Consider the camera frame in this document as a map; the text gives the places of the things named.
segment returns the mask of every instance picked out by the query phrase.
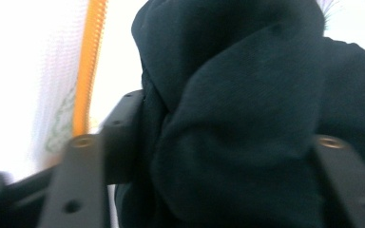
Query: fleece material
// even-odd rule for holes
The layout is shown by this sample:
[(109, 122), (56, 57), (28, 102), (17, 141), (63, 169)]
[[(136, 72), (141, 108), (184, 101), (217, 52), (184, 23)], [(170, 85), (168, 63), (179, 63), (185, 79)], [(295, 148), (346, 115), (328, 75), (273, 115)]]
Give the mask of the fleece material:
[(315, 0), (149, 0), (140, 154), (121, 227), (324, 227), (315, 134), (365, 160), (365, 51)]

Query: orange stripe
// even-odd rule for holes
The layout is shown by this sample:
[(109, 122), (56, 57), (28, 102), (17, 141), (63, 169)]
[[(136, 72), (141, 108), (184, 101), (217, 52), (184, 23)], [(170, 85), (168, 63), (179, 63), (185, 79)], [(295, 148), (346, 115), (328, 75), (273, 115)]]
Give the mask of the orange stripe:
[(73, 136), (88, 133), (91, 93), (98, 62), (100, 42), (106, 19), (106, 0), (90, 0), (76, 85)]

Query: black metal frame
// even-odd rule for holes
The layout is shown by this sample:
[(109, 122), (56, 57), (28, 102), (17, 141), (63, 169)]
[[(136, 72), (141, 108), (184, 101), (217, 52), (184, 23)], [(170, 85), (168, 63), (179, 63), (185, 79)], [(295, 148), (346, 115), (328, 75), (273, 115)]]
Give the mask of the black metal frame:
[[(0, 174), (0, 228), (110, 227), (106, 185), (131, 180), (143, 99), (125, 95), (100, 134), (69, 142), (61, 164), (11, 185)], [(312, 155), (327, 227), (365, 227), (365, 163), (329, 136), (316, 136)]]

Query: yellow strap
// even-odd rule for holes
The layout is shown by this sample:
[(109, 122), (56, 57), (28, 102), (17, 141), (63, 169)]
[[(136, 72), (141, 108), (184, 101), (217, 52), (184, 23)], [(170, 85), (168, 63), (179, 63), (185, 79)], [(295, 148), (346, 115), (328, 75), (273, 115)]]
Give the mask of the yellow strap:
[(88, 133), (91, 93), (106, 19), (106, 0), (90, 0), (76, 85), (73, 112), (73, 136)]

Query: dark green fabric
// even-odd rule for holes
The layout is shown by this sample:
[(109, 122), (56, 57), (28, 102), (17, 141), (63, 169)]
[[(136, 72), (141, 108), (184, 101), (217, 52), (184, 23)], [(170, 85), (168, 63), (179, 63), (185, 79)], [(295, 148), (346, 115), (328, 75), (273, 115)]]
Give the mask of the dark green fabric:
[(365, 51), (323, 28), (314, 0), (149, 0), (122, 227), (323, 227), (313, 135), (365, 158)]

